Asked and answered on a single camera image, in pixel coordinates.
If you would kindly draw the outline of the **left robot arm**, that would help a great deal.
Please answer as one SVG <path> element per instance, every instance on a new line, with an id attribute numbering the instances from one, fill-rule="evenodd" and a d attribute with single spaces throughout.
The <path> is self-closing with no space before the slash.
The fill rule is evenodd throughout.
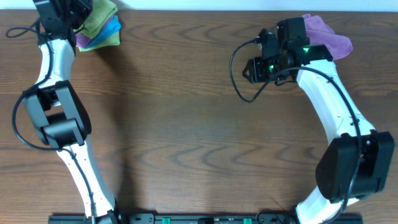
<path id="1" fill-rule="evenodd" d="M 105 184 L 91 146 L 88 113 L 70 83 L 76 55 L 75 32 L 93 9 L 91 1 L 35 1 L 39 21 L 35 26 L 42 53 L 40 75 L 23 92 L 23 103 L 43 143 L 70 171 L 83 200 L 84 215 L 56 215 L 50 223 L 122 223 L 123 217 Z"/>

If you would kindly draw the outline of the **green microfibre cloth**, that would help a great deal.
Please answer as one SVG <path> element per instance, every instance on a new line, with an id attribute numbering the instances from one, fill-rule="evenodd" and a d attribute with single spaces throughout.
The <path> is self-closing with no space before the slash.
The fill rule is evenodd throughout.
<path id="1" fill-rule="evenodd" d="M 84 23 L 106 22 L 117 12 L 117 10 L 117 5 L 110 0 L 93 0 L 93 10 Z M 84 23 L 79 27 L 79 29 L 83 30 L 85 28 Z"/>

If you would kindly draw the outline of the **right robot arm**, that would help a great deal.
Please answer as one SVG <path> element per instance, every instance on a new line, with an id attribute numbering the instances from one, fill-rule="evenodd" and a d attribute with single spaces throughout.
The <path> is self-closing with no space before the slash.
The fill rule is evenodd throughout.
<path id="1" fill-rule="evenodd" d="M 384 189 L 395 148 L 345 90 L 325 45 L 312 45 L 300 31 L 294 39 L 266 29 L 251 41 L 262 55 L 248 60 L 251 83 L 283 85 L 288 77 L 308 96 L 323 125 L 328 147 L 315 169 L 316 187 L 295 208 L 296 223 L 331 223 L 347 207 Z"/>

